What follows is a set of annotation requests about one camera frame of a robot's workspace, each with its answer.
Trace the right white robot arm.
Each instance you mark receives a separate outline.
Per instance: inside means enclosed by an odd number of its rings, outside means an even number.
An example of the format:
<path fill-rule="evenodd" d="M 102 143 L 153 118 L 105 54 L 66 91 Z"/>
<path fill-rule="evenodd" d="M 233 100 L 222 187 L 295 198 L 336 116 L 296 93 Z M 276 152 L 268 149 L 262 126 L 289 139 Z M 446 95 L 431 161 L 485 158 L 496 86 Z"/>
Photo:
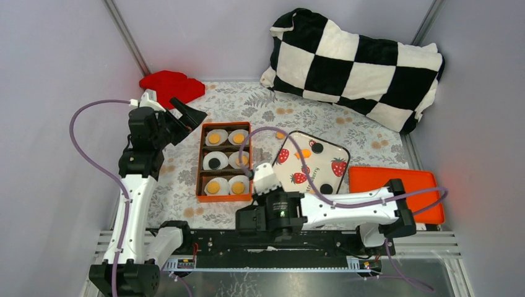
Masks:
<path fill-rule="evenodd" d="M 355 247 L 370 255 L 386 238 L 416 233 L 414 214 L 408 208 L 400 179 L 368 192 L 330 194 L 285 191 L 269 163 L 251 170 L 253 205 L 236 211 L 235 229 L 240 234 L 265 233 L 275 241 L 289 239 L 305 229 L 338 223 L 358 228 Z"/>

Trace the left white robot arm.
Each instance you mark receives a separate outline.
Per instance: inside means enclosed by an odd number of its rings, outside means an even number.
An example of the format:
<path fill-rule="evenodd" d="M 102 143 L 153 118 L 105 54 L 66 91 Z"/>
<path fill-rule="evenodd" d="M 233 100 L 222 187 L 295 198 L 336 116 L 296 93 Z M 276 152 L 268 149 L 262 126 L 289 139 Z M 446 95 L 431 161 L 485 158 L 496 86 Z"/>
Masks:
<path fill-rule="evenodd" d="M 187 223 L 168 222 L 153 241 L 144 242 L 149 204 L 164 162 L 166 146 L 177 145 L 206 118 L 176 98 L 170 100 L 180 117 L 145 92 L 130 100 L 128 145 L 118 162 L 114 180 L 120 188 L 115 228 L 101 264 L 90 267 L 89 280 L 104 296 L 154 296 L 160 271 L 172 252 L 192 246 Z"/>

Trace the orange compartment cookie box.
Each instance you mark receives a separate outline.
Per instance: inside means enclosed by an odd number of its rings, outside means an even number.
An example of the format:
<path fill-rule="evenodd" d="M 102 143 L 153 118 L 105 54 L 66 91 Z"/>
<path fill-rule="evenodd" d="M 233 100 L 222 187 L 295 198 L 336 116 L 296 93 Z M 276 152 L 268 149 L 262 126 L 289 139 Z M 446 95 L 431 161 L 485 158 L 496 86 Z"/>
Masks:
<path fill-rule="evenodd" d="M 227 180 L 231 179 L 234 176 L 237 175 L 245 175 L 243 169 L 245 168 L 242 166 L 240 169 L 233 169 L 229 164 L 226 168 L 222 170 L 203 170 L 202 168 L 202 161 L 206 154 L 209 152 L 223 152 L 226 154 L 227 157 L 229 157 L 234 152 L 241 153 L 242 151 L 246 151 L 249 153 L 250 156 L 250 166 L 249 168 L 245 169 L 251 169 L 252 164 L 252 156 L 251 156 L 251 145 L 249 142 L 245 144 L 244 147 L 241 145 L 232 145 L 228 140 L 226 140 L 222 145 L 215 146 L 215 147 L 207 147 L 204 144 L 206 134 L 213 129 L 224 129 L 229 133 L 231 133 L 234 130 L 237 129 L 244 129 L 247 130 L 249 133 L 251 132 L 251 124 L 248 122 L 232 122 L 232 123 L 205 123 L 202 126 L 201 131 L 201 141 L 199 144 L 199 163 L 197 168 L 197 181 L 196 181 L 196 197 L 200 202 L 239 202 L 239 201 L 249 201 L 251 199 L 252 195 L 252 186 L 251 181 L 249 180 L 249 193 L 233 196 L 233 195 L 227 195 L 227 196 L 207 196 L 204 193 L 204 186 L 208 181 L 210 181 L 212 178 L 216 177 L 223 177 Z"/>

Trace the white strawberry tray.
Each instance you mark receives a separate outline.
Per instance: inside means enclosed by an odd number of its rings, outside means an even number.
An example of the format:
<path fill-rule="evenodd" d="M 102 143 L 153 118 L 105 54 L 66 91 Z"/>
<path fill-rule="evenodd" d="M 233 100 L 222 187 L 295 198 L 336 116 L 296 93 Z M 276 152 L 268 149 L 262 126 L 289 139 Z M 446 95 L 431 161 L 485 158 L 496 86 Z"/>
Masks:
<path fill-rule="evenodd" d="M 298 160 L 294 154 L 303 149 L 311 150 L 311 142 L 323 144 L 323 152 L 315 154 L 311 151 L 309 158 L 301 156 Z M 285 191 L 313 194 L 314 190 L 306 178 L 309 175 L 318 190 L 322 184 L 330 184 L 334 189 L 332 194 L 336 194 L 349 160 L 350 153 L 346 148 L 302 131 L 292 131 L 279 149 L 272 167 Z"/>

